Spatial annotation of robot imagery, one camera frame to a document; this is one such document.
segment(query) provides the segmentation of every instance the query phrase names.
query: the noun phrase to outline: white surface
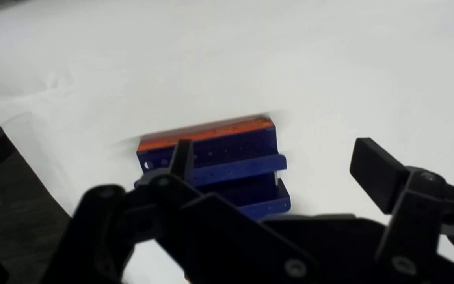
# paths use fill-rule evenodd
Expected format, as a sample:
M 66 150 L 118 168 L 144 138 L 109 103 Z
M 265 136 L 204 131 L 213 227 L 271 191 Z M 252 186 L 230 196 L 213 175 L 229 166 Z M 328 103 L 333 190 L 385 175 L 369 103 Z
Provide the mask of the white surface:
M 0 123 L 70 213 L 93 185 L 130 190 L 139 136 L 252 114 L 278 125 L 297 213 L 380 218 L 349 175 L 358 136 L 454 182 L 454 2 L 40 0 L 0 11 Z M 139 246 L 130 283 L 180 283 L 164 259 Z

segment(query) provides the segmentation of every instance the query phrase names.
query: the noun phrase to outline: white table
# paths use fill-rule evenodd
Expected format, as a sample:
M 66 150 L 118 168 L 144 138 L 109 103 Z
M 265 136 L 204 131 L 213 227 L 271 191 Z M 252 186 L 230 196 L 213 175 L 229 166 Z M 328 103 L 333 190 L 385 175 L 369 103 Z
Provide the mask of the white table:
M 293 212 L 383 220 L 355 138 L 454 183 L 454 2 L 30 0 L 0 11 L 0 125 L 73 213 L 142 134 L 268 114 Z M 130 283 L 183 283 L 142 245 Z

